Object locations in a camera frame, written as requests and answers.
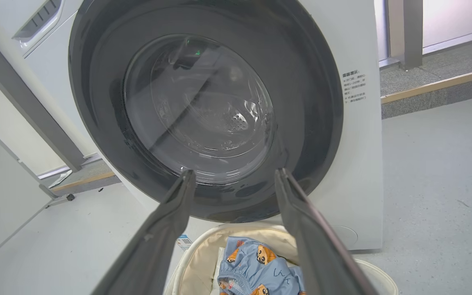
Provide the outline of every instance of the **round black door frame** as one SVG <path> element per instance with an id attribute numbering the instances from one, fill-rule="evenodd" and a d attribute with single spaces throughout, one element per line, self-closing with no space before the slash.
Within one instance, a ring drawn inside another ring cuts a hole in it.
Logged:
<path id="1" fill-rule="evenodd" d="M 296 0 L 85 0 L 69 45 L 75 102 L 94 142 L 138 189 L 161 200 L 176 176 L 140 144 L 126 116 L 125 71 L 149 41 L 193 34 L 221 43 L 263 80 L 277 125 L 264 163 L 237 183 L 198 185 L 192 215 L 250 222 L 279 213 L 274 170 L 286 167 L 309 194 L 338 149 L 343 96 L 322 32 Z"/>

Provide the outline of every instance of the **washing machine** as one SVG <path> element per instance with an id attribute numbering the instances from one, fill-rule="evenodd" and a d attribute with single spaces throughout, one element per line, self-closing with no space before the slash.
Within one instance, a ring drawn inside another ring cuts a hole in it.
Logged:
<path id="1" fill-rule="evenodd" d="M 281 223 L 274 170 L 287 168 L 348 249 L 382 246 L 373 2 L 38 0 L 22 9 L 32 18 L 14 25 L 16 48 L 147 213 L 194 169 L 188 239 L 221 222 Z"/>

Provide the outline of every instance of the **floor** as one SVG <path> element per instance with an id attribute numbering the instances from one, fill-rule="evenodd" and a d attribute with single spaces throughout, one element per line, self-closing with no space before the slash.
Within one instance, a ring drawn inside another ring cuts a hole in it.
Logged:
<path id="1" fill-rule="evenodd" d="M 398 65 L 380 71 L 380 94 L 409 90 L 472 73 L 472 42 L 424 56 L 423 65 L 405 71 Z"/>
<path id="2" fill-rule="evenodd" d="M 472 294 L 472 99 L 383 133 L 384 247 L 355 257 L 402 295 Z M 122 184 L 45 209 L 0 249 L 0 294 L 90 293 L 145 215 Z"/>

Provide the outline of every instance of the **washing machine door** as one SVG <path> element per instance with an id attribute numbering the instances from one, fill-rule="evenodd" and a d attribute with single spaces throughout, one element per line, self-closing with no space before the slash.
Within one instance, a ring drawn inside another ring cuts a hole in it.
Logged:
<path id="1" fill-rule="evenodd" d="M 337 67 L 296 0 L 85 0 L 69 73 L 110 163 L 158 201 L 195 170 L 205 220 L 278 214 L 274 170 L 309 194 L 338 148 Z"/>

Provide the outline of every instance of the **laundry basket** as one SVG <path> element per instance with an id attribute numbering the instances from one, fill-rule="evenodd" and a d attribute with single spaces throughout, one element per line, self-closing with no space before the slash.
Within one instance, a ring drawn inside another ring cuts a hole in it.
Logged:
<path id="1" fill-rule="evenodd" d="M 285 227 L 266 222 L 222 224 L 201 235 L 185 252 L 169 279 L 165 295 L 210 295 L 218 249 L 225 247 L 227 237 L 249 237 L 267 243 L 274 253 L 298 265 L 296 240 Z M 395 282 L 381 269 L 356 260 L 380 295 L 397 295 Z"/>

